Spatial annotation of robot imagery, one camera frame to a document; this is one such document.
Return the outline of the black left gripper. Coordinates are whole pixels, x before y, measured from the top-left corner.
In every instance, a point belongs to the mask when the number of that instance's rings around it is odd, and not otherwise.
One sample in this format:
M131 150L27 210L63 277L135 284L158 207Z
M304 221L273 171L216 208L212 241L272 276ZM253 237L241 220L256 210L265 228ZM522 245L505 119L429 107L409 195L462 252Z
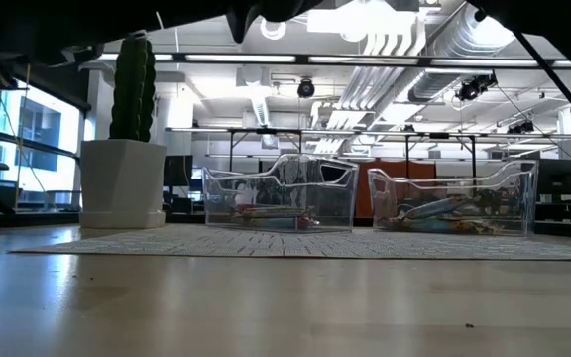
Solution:
M249 28L261 15L270 22L285 22L324 0L230 0L226 20L233 40L242 44Z

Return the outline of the overhead light bar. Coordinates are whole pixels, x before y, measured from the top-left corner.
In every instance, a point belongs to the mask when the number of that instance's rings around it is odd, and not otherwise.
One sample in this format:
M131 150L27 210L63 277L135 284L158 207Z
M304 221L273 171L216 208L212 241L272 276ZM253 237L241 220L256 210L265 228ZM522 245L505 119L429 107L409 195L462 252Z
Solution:
M159 53L155 61L162 63L225 63L225 64L286 64L330 66L393 66L420 68L503 68L539 69L534 59L507 58L443 58L410 56L363 56L363 55L262 55L218 53Z

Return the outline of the tall green cactus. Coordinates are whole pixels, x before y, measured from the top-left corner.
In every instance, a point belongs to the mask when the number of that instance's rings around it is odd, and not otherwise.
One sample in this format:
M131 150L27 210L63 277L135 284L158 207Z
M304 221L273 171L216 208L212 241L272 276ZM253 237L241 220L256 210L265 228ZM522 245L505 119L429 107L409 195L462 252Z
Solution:
M152 44L144 34L123 40L116 60L110 139L151 140L155 63Z

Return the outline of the black monitor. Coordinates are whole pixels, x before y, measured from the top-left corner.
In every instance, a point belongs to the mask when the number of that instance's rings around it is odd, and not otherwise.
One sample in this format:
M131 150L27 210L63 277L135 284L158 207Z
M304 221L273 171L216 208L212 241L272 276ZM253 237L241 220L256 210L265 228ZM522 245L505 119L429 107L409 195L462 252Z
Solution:
M165 157L163 177L164 186L189 186L191 176L192 155Z
M571 194L571 160L540 159L537 192L539 194Z

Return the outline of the clear plastic bin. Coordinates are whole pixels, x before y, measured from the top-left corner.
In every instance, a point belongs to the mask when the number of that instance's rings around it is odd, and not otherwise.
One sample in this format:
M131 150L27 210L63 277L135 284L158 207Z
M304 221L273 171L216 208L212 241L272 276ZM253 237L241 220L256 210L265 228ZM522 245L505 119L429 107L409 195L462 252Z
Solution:
M483 177L393 178L380 169L368 170L373 226L387 231L390 221L486 220L504 226L499 234L527 236L533 231L538 164L530 160L510 161ZM422 219L403 219L409 210L453 196L470 197L469 204L453 211Z
M202 170L205 223L227 228L316 233L350 231L354 225L359 166L309 154L284 154L265 172ZM237 205L283 205L308 210L320 222L307 230L257 229L233 217Z

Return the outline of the white plant pot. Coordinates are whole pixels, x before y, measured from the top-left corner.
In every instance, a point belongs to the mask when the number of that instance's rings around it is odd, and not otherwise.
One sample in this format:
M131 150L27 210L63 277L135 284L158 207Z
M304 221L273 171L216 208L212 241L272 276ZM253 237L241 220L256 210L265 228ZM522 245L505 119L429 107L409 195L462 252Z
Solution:
M82 142L80 225L94 229L164 226L166 152L164 146L135 140Z

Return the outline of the orange partition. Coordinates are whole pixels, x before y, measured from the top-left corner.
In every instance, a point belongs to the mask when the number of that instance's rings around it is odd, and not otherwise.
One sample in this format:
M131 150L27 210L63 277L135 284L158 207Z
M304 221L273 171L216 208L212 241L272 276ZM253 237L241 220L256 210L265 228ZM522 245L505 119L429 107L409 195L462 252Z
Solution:
M372 218L372 205L368 184L368 169L381 169L390 177L408 179L435 179L436 165L434 163L419 163L406 161L371 161L359 164L359 175L356 190L355 217Z

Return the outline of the large black ceiling spotlight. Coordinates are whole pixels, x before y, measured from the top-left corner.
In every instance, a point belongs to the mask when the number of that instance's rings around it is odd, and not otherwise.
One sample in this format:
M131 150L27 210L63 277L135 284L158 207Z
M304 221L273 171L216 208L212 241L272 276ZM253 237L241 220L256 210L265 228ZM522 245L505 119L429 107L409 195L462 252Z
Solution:
M460 101L473 101L497 84L497 77L494 73L476 75L470 80L462 82L460 89L455 93L455 97Z

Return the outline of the small black ceiling spotlight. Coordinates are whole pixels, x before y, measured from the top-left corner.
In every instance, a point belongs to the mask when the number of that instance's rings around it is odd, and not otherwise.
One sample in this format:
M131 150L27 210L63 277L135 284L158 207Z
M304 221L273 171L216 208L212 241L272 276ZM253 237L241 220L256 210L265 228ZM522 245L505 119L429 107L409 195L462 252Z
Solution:
M510 127L507 130L507 133L511 135L528 134L532 133L534 130L535 130L534 123L530 120L525 120L510 125Z

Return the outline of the black metal frame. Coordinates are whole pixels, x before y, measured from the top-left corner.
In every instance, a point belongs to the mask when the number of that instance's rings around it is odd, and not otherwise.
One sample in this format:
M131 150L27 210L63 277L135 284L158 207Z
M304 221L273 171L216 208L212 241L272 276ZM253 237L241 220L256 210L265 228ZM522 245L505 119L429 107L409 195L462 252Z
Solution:
M471 153L471 163L473 175L476 174L477 166L477 150L476 150L476 138L479 134L461 134L461 133L447 133L447 132L395 132L395 131L360 131L360 130L301 130L301 129L287 129L287 128L229 128L226 129L231 136L234 138L236 133L254 133L257 135L278 135L278 134L294 134L299 137L298 143L301 144L303 136L360 136L360 135L371 135L371 136L381 136L390 137L398 136L404 137L404 141L408 143L408 137L418 137L427 139L453 139L453 138L468 138L470 140L471 146L468 151Z

